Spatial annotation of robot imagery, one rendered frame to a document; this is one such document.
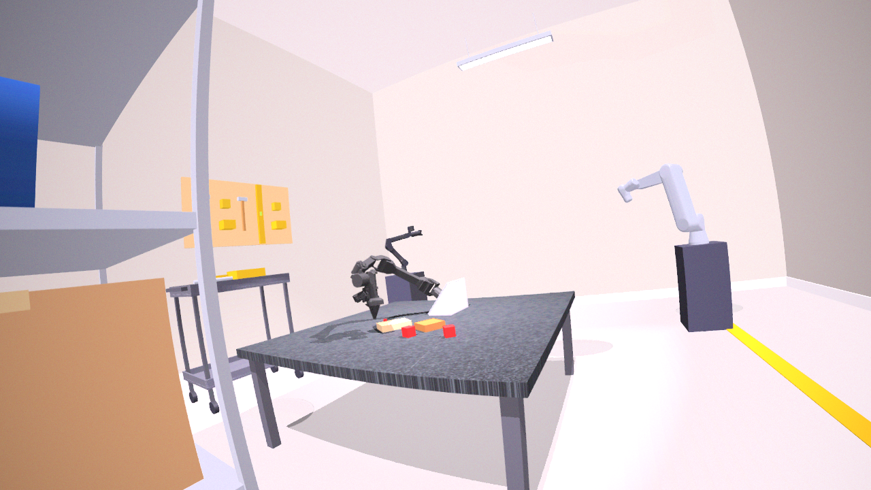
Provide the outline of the orange square block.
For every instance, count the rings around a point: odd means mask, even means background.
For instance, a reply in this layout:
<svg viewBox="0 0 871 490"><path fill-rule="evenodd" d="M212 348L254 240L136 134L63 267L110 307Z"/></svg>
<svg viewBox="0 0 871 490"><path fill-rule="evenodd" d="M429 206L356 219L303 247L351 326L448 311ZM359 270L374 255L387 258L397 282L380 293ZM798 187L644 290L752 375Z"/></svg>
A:
<svg viewBox="0 0 871 490"><path fill-rule="evenodd" d="M444 326L446 326L446 323L444 320L440 320L437 318L435 318L435 319L431 318L431 319L427 319L425 321L415 322L414 326L416 327L416 329L418 331L428 332L428 331L437 331L438 329L442 329L442 328L444 328Z"/></svg>

